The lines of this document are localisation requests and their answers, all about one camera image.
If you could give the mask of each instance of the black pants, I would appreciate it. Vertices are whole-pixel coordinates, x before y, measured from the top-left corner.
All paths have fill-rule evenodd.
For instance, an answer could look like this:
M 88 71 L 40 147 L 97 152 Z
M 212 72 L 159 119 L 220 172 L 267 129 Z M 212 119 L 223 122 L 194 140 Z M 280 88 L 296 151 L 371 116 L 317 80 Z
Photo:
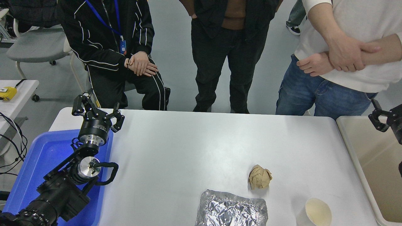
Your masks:
M 145 110 L 167 110 L 168 93 L 165 91 L 160 73 L 148 77 L 137 76 L 131 70 L 110 71 L 102 68 L 88 66 L 89 79 L 96 98 L 102 108 L 113 108 L 116 102 L 120 108 L 125 108 L 127 96 L 124 94 L 125 82 L 135 85 L 138 93 L 145 94 L 142 107 Z
M 244 30 L 221 28 L 215 38 L 209 38 L 198 19 L 191 22 L 193 59 L 197 65 L 197 106 L 207 109 L 216 99 L 215 90 L 222 66 L 228 58 L 230 75 L 230 107 L 237 113 L 247 109 L 255 65 L 267 39 L 268 27 L 262 28 L 252 40 L 245 40 Z

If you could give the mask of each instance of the blue plastic bin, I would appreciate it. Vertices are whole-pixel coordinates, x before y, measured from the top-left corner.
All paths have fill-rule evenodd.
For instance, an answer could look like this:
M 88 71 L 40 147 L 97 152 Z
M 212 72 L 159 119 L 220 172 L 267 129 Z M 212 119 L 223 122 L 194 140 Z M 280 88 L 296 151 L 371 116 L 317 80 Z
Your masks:
M 45 180 L 43 177 L 73 153 L 71 140 L 79 134 L 79 129 L 46 132 L 34 139 L 24 164 L 18 174 L 3 212 L 17 214 L 21 209 L 39 196 L 36 188 Z M 99 148 L 95 156 L 101 162 L 109 160 L 113 133 L 109 133 L 108 141 Z M 108 179 L 102 169 L 99 173 L 102 181 Z M 89 204 L 74 218 L 65 222 L 59 218 L 58 226 L 95 226 L 99 222 L 102 208 L 104 186 L 94 186 L 88 193 Z

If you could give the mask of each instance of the beige bin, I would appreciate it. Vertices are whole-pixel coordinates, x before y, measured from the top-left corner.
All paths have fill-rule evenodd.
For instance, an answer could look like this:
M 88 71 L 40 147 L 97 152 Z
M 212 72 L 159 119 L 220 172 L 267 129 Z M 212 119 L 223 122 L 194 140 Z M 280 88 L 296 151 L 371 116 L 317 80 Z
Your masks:
M 342 116 L 336 122 L 377 222 L 402 226 L 402 145 L 392 129 L 377 131 L 367 116 Z

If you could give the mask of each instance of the yellow device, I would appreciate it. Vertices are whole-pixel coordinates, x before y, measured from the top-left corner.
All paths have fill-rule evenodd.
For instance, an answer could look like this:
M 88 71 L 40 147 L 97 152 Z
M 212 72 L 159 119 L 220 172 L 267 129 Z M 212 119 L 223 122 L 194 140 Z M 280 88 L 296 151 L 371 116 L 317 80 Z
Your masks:
M 10 86 L 4 87 L 0 90 L 0 100 L 9 101 L 15 96 L 16 93 L 17 88 Z

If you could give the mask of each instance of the striped pants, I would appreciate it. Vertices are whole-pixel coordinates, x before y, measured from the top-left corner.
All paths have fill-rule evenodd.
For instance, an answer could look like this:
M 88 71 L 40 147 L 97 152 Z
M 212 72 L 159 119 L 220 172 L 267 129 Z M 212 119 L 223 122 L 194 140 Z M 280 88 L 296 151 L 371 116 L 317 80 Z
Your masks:
M 167 110 L 170 89 L 164 87 L 159 72 L 148 77 L 145 75 L 137 76 L 128 69 L 110 71 L 88 65 L 87 70 L 100 107 L 113 108 L 116 102 L 120 103 L 119 108 L 121 109 L 127 107 L 127 96 L 124 94 L 125 82 L 127 81 L 135 85 L 138 93 L 144 94 L 142 107 L 145 110 Z

